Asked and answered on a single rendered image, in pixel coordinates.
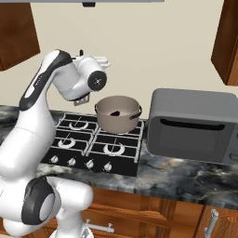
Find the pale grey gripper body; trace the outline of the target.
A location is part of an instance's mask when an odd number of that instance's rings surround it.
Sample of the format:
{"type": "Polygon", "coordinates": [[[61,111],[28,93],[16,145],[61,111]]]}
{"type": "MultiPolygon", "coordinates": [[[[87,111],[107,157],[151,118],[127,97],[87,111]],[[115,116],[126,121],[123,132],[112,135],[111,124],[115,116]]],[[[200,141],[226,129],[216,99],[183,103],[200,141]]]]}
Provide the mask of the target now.
{"type": "Polygon", "coordinates": [[[88,103],[88,102],[89,102],[89,99],[90,99],[90,94],[89,94],[89,93],[84,94],[84,96],[82,96],[82,97],[76,99],[76,100],[73,102],[73,105],[74,105],[74,106],[79,106],[79,105],[88,103]]]}

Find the black gas hob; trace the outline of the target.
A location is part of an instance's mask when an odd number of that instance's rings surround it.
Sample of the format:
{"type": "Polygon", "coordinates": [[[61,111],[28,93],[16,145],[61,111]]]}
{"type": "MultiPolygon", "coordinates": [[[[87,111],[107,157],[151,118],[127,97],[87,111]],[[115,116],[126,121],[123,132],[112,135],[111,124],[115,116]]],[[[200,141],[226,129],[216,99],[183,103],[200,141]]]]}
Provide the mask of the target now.
{"type": "Polygon", "coordinates": [[[65,113],[56,126],[56,137],[42,160],[44,164],[60,165],[96,173],[105,172],[135,177],[138,171],[139,155],[143,138],[144,122],[125,134],[111,134],[99,127],[97,117],[89,114],[65,113]],[[52,164],[50,159],[57,155],[59,161],[52,164]],[[69,166],[74,158],[76,164],[69,166]],[[86,163],[92,160],[91,169],[86,163]],[[107,172],[104,166],[110,163],[112,170],[107,172]]]}

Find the grey microwave oven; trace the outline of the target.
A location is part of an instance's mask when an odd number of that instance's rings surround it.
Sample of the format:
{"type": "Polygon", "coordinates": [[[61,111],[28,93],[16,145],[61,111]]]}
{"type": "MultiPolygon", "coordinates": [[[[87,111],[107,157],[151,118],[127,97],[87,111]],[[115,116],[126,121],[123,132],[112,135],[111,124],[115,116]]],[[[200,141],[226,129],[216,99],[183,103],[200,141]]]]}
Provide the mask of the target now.
{"type": "Polygon", "coordinates": [[[225,92],[155,89],[147,149],[167,157],[238,164],[238,97],[225,92]]]}

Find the brown wooden drawer front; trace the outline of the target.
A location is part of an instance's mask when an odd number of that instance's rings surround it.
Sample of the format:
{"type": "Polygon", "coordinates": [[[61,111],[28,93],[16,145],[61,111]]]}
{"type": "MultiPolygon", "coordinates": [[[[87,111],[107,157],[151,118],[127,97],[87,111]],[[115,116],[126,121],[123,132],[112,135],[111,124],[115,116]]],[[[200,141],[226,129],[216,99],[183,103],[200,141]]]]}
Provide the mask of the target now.
{"type": "Polygon", "coordinates": [[[93,191],[93,203],[83,212],[83,220],[114,228],[114,232],[93,229],[96,238],[169,238],[164,200],[99,188],[93,191]]]}

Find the brown wooden cupboard door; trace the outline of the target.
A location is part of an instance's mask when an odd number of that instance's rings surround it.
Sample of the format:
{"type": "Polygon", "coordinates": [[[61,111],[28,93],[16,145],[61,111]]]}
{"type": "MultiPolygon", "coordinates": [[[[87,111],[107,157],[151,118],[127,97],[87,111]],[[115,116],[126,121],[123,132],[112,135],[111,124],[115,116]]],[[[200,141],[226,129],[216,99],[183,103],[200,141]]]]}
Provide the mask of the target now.
{"type": "Polygon", "coordinates": [[[216,209],[218,220],[210,238],[238,238],[238,210],[205,205],[193,238],[205,238],[205,228],[211,220],[211,210],[216,209]]]}

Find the brown wooden wall cupboard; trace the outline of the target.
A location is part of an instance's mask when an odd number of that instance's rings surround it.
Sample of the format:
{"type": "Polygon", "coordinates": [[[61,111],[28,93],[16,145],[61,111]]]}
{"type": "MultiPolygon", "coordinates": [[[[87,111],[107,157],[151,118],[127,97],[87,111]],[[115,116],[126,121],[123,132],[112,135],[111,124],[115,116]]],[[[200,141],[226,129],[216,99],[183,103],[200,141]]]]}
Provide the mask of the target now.
{"type": "Polygon", "coordinates": [[[226,86],[238,86],[238,0],[224,0],[211,62],[226,86]]]}
{"type": "Polygon", "coordinates": [[[29,3],[0,3],[0,71],[40,53],[29,3]]]}

